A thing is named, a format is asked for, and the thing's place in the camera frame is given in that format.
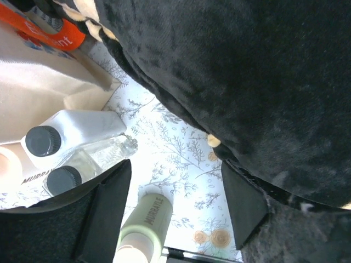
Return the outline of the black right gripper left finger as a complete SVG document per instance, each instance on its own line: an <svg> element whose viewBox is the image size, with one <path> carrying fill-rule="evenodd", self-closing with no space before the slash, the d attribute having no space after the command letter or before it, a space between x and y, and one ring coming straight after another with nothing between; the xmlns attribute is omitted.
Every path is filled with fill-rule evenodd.
<svg viewBox="0 0 351 263"><path fill-rule="evenodd" d="M76 262L112 262L131 182L132 166L124 160L107 171L97 187L81 239Z"/></svg>

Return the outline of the beige canvas tote bag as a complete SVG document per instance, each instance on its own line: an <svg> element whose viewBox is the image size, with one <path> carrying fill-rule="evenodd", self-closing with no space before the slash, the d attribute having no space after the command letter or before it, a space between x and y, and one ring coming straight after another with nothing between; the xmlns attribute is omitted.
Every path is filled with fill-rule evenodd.
<svg viewBox="0 0 351 263"><path fill-rule="evenodd" d="M1 144L60 110L102 110L121 83L81 51L33 37L37 26L1 1Z"/></svg>

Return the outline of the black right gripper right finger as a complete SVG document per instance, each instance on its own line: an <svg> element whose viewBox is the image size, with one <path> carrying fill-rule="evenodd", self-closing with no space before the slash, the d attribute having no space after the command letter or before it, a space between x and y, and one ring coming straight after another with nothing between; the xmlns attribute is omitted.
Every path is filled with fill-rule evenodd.
<svg viewBox="0 0 351 263"><path fill-rule="evenodd" d="M236 248L241 250L267 218L267 202L264 194L227 161L222 162L221 171Z"/></svg>

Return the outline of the white square bottle black cap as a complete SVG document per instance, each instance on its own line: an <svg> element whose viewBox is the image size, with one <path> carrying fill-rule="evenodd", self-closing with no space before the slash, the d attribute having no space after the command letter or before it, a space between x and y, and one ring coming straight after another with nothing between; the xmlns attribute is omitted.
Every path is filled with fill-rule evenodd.
<svg viewBox="0 0 351 263"><path fill-rule="evenodd" d="M61 110L31 128L20 143L33 165L47 170L73 149L125 131L126 125L114 111Z"/></svg>

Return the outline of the green cylindrical bottle beige cap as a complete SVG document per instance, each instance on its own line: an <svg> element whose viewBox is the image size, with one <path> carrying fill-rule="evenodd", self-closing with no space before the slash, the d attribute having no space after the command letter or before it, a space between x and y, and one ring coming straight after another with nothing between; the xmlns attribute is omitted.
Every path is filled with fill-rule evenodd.
<svg viewBox="0 0 351 263"><path fill-rule="evenodd" d="M158 262L173 207L163 195L142 197L120 229L113 262Z"/></svg>

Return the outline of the clear square bottle black cap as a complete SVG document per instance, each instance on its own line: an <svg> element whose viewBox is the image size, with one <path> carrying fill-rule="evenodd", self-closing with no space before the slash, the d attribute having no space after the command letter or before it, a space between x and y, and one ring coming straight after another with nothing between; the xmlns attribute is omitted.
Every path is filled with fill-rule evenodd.
<svg viewBox="0 0 351 263"><path fill-rule="evenodd" d="M124 134L79 146L48 174L43 187L51 197L57 196L96 178L137 149L137 140Z"/></svg>

